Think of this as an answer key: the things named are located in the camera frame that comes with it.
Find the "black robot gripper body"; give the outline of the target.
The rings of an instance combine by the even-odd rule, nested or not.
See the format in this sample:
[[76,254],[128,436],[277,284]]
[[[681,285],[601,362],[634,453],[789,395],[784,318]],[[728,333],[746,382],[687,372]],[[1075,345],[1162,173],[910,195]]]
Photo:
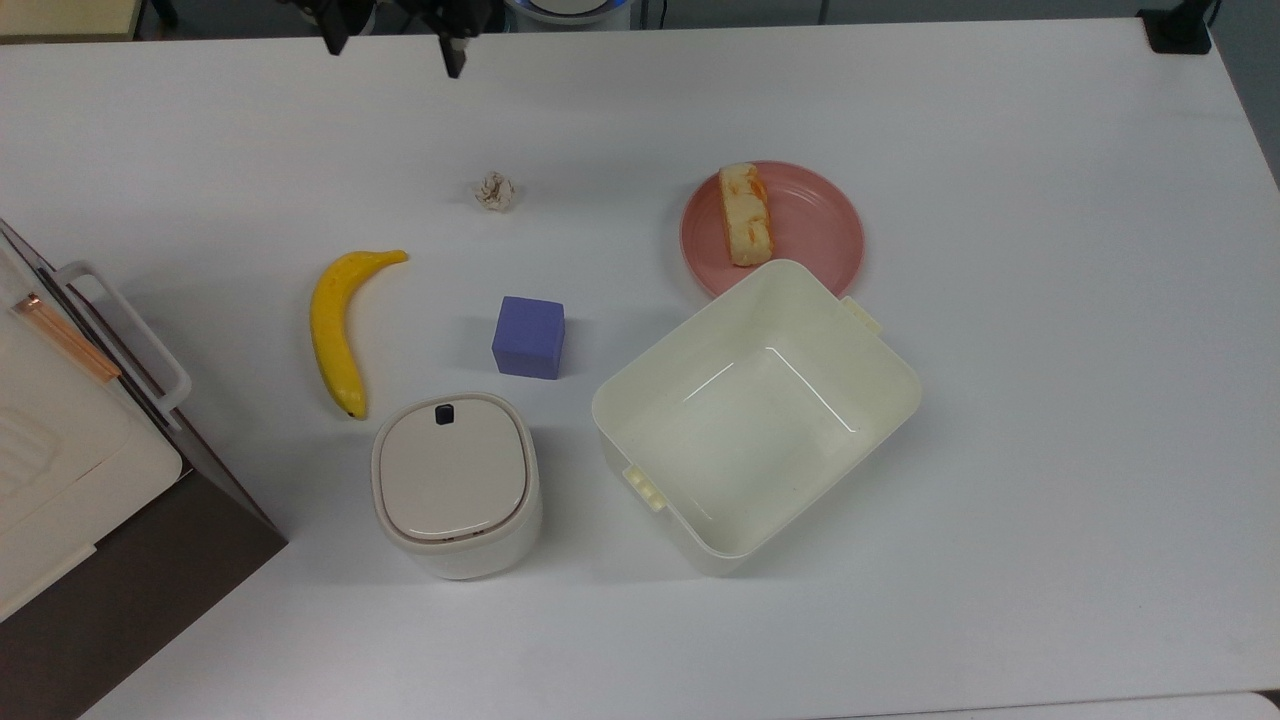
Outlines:
[[431,35],[477,37],[493,31],[493,1],[282,1],[314,20],[325,36],[362,33],[384,10]]

